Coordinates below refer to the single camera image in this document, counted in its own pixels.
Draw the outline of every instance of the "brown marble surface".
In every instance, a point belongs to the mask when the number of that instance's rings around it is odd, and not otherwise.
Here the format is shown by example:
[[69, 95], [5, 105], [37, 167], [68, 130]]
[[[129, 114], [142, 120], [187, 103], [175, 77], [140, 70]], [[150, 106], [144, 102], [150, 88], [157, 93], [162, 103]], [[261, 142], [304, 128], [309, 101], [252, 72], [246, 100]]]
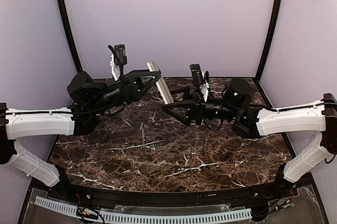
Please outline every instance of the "brown marble surface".
[[[229, 80], [211, 79], [215, 96]], [[170, 90], [192, 86], [191, 78], [166, 81]], [[254, 103], [263, 103], [257, 90]], [[280, 134], [242, 139], [226, 122], [217, 132], [205, 125], [188, 128], [164, 113], [162, 105], [156, 87], [151, 88], [141, 101], [128, 105], [119, 115], [102, 116], [90, 135], [60, 135], [50, 162], [63, 167], [71, 183], [82, 186], [191, 192], [271, 182], [278, 167], [291, 158]]]

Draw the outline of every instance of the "white wall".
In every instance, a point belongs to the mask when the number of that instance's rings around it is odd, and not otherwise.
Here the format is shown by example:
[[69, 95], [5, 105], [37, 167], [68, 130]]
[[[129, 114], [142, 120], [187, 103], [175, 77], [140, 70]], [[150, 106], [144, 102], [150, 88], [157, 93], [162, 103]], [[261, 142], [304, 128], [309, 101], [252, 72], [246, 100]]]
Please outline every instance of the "white wall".
[[273, 0], [66, 0], [84, 70], [111, 77], [107, 46], [126, 45], [126, 71], [155, 60], [165, 76], [254, 76]]
[[[0, 0], [0, 102], [17, 109], [70, 103], [76, 74], [56, 0]], [[46, 159], [55, 136], [19, 140]], [[0, 223], [17, 223], [30, 178], [0, 165]]]
[[[262, 86], [274, 106], [337, 96], [337, 0], [282, 0]], [[290, 134], [299, 153], [308, 133]], [[337, 162], [313, 171], [330, 223], [337, 223]]]

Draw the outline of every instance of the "marble table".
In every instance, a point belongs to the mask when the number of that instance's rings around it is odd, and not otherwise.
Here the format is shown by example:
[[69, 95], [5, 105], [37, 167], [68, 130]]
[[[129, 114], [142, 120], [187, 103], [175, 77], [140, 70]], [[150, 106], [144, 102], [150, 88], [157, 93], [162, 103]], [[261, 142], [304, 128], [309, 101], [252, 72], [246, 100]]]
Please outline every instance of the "marble table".
[[[100, 80], [108, 84], [113, 80]], [[191, 78], [166, 79], [170, 90], [192, 86]], [[220, 96], [229, 78], [211, 78]], [[254, 103], [264, 103], [256, 89]], [[224, 123], [217, 132], [205, 125], [186, 127], [164, 113], [156, 87], [89, 135], [60, 135], [50, 163], [66, 170], [72, 184], [123, 191], [192, 192], [272, 182], [291, 159], [280, 134], [242, 139]], [[211, 124], [216, 127], [218, 120]]]

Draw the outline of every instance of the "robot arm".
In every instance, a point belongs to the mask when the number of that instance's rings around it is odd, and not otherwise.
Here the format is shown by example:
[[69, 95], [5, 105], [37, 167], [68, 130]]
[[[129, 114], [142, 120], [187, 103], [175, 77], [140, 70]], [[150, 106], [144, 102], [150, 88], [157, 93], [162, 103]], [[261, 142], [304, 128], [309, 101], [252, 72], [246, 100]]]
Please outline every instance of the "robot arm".
[[[161, 77], [159, 71], [149, 70], [135, 70], [124, 75], [125, 46], [109, 48], [118, 65], [115, 83], [108, 86], [95, 82], [86, 72], [78, 73], [67, 87], [73, 105], [53, 110], [24, 111], [8, 109], [6, 103], [0, 103], [0, 164], [16, 167], [49, 187], [68, 181], [62, 168], [41, 160], [15, 139], [45, 134], [89, 134], [100, 122], [98, 115], [104, 115], [110, 108], [124, 107], [125, 103], [140, 100]], [[114, 72], [116, 65], [111, 64], [111, 67]]]
[[[200, 77], [200, 67], [191, 65], [193, 85], [196, 90], [190, 93], [186, 87], [182, 101], [166, 104], [163, 111], [186, 126], [192, 121], [200, 125], [205, 119], [234, 121], [232, 130], [247, 139], [265, 135], [294, 131], [318, 131], [313, 142], [296, 158], [282, 165], [277, 173], [273, 194], [287, 192], [304, 174], [316, 167], [329, 156], [337, 154], [337, 101], [332, 94], [325, 94], [321, 100], [309, 104], [287, 108], [268, 108], [263, 105], [251, 105], [254, 94], [244, 79], [232, 79], [222, 92], [222, 98], [203, 97], [200, 93], [206, 79]], [[185, 114], [177, 114], [175, 108], [184, 108]]]

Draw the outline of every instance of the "perforated metal strip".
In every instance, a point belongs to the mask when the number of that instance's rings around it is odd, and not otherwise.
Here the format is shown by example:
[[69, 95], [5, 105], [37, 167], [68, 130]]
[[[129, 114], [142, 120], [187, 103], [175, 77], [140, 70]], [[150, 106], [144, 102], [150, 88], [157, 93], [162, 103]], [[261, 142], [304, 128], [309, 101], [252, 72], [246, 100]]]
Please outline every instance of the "perforated metal strip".
[[[35, 204], [43, 208], [62, 213], [67, 216], [75, 217], [77, 206], [65, 204], [36, 197]], [[123, 213], [114, 213], [101, 211], [100, 214], [106, 223], [139, 223], [139, 224], [220, 224], [231, 221], [251, 219], [251, 209], [236, 210], [230, 212], [212, 213], [209, 215], [187, 215], [187, 216], [145, 216], [145, 215], [127, 215]]]

